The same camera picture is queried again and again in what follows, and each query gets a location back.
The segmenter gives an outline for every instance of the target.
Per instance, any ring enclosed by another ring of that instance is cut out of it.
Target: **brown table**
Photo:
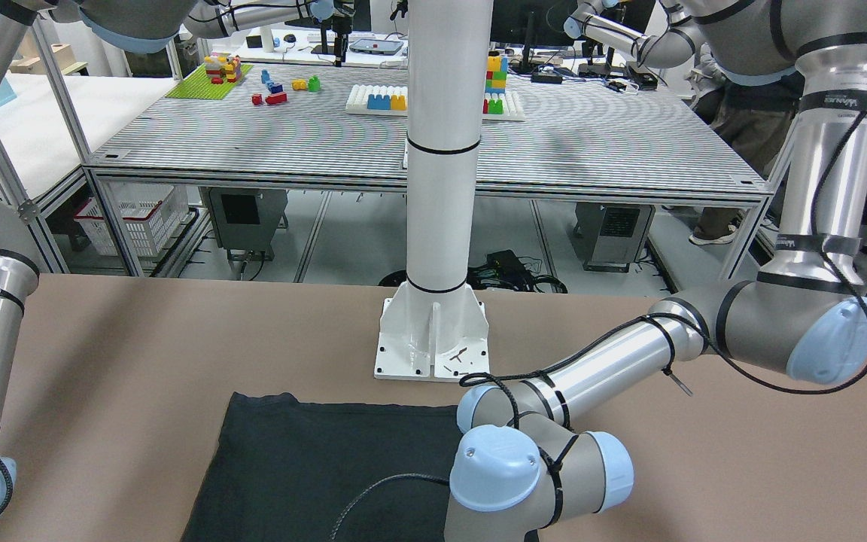
[[[456,385],[371,377],[382,288],[44,276],[28,306],[0,452],[20,461],[0,541],[171,541],[234,391],[446,405]],[[496,373],[556,361],[648,299],[481,294]],[[867,540],[867,379],[789,397],[708,357],[688,398],[651,377],[575,428],[615,434],[626,504],[543,540]]]

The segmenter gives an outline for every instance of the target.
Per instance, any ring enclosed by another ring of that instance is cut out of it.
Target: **sneaker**
[[[737,233],[737,227],[729,225],[729,233],[727,233],[726,236],[716,237],[715,239],[702,239],[701,237],[697,237],[694,233],[692,233],[691,236],[688,237],[688,241],[698,247],[703,247],[704,245],[726,245],[734,241],[734,237]]]

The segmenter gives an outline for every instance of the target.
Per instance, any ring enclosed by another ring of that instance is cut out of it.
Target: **green lego baseplate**
[[[245,79],[252,66],[254,65],[240,65],[243,78],[239,81],[217,85],[206,77],[206,66],[201,65],[193,73],[190,73],[185,79],[180,81],[175,88],[166,93],[166,97],[175,97],[176,99],[224,99],[231,90],[236,88]]]

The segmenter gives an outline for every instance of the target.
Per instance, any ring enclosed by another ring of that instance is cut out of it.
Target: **white table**
[[[79,168],[45,75],[6,76],[17,98],[0,107],[0,138],[30,198],[38,199]],[[171,78],[65,77],[90,147],[98,148],[165,95]]]
[[[292,34],[297,37],[295,44],[287,44],[284,37],[286,34]],[[255,29],[251,35],[259,35],[259,29]],[[320,44],[320,31],[313,28],[276,28],[272,29],[274,38],[279,38],[279,46],[272,52],[264,51],[262,48],[250,48],[247,44],[231,52],[232,55],[239,55],[243,62],[289,62],[289,64],[311,64],[311,65],[333,65],[333,55],[314,54],[313,47]],[[310,35],[314,35],[314,41],[310,41]],[[329,45],[333,45],[333,32],[327,33]],[[361,38],[371,38],[372,40],[383,40],[386,34],[370,34],[362,32],[354,32],[350,34],[350,45],[354,44]],[[395,55],[371,55],[367,53],[358,53],[347,51],[347,62],[344,65],[354,66],[354,68],[396,68],[396,66],[406,64],[406,41],[403,41],[403,47]]]

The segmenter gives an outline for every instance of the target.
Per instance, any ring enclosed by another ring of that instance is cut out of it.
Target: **white basket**
[[[189,212],[186,189],[167,184],[128,184],[113,188],[126,231],[138,256],[156,257]],[[102,220],[99,202],[89,198],[73,217],[102,256],[116,256],[116,245]]]

